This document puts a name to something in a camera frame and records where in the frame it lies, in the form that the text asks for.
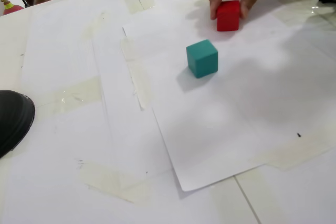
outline paper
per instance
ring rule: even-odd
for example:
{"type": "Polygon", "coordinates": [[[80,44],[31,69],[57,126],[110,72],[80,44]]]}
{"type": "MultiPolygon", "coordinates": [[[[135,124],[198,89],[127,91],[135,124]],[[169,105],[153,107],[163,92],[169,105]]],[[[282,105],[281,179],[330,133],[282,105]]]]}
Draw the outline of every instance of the paper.
{"type": "Polygon", "coordinates": [[[148,73],[153,110],[185,191],[267,162],[253,157],[336,115],[336,64],[297,29],[255,13],[244,29],[223,34],[198,20],[203,11],[198,15],[196,27],[186,22],[141,38],[134,27],[128,32],[129,41],[138,37],[129,43],[136,52],[129,58],[148,73]],[[185,47],[208,36],[219,51],[219,70],[195,79],[185,47]]]}

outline table surface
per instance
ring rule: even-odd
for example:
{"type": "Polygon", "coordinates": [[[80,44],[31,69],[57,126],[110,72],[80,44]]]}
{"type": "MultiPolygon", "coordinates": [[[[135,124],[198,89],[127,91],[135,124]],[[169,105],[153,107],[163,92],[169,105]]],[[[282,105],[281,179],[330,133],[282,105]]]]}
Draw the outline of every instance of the table surface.
{"type": "MultiPolygon", "coordinates": [[[[334,150],[290,170],[265,165],[196,191],[181,190],[153,111],[139,109],[120,48],[123,25],[146,13],[150,3],[165,1],[54,0],[0,18],[6,31],[0,33],[0,89],[25,93],[37,104],[28,135],[0,160],[2,223],[334,223],[334,150]],[[46,15],[57,16],[67,5],[69,21],[58,29],[46,15]],[[102,14],[108,20],[103,26],[102,14]],[[81,42],[72,40],[78,27],[88,31],[81,42]],[[29,47],[32,41],[43,46],[29,47]],[[67,42],[76,46],[59,48],[67,42]],[[79,89],[77,83],[95,77],[101,97],[50,113],[48,101],[56,103],[59,91],[71,90],[63,87],[79,89]],[[146,190],[131,196],[115,188],[96,190],[92,183],[99,181],[87,185],[90,166],[118,179],[131,175],[129,183],[141,181],[146,190]]],[[[291,18],[284,22],[305,22],[291,18]]],[[[334,15],[328,21],[336,24],[334,15]]]]}

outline teal cube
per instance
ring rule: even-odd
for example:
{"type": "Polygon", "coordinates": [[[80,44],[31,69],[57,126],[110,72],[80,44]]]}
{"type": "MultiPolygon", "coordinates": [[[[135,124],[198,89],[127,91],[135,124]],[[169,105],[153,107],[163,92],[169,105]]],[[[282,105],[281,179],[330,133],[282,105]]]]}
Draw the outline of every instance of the teal cube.
{"type": "Polygon", "coordinates": [[[188,66],[196,78],[218,71],[218,51],[207,40],[187,47],[188,66]]]}

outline red cube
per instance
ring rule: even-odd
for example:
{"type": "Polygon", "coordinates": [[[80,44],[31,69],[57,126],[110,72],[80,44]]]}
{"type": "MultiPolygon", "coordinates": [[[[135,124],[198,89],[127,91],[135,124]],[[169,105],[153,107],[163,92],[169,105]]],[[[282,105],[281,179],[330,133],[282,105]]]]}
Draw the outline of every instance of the red cube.
{"type": "Polygon", "coordinates": [[[217,30],[236,31],[239,29],[239,0],[222,2],[217,10],[217,30]]]}

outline red fire extinguisher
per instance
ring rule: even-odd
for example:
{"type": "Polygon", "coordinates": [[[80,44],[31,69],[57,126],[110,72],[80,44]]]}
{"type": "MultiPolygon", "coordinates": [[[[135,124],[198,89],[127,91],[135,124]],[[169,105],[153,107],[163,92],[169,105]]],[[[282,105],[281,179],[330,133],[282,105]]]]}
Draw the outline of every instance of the red fire extinguisher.
{"type": "MultiPolygon", "coordinates": [[[[25,3],[25,7],[29,7],[29,5],[27,4],[27,2],[25,0],[22,0],[23,3],[25,3]]],[[[13,5],[9,0],[1,0],[1,2],[4,3],[5,5],[5,10],[4,10],[4,15],[8,14],[8,13],[13,13],[16,12],[17,10],[22,10],[24,9],[23,7],[19,6],[19,5],[13,5]]]]}

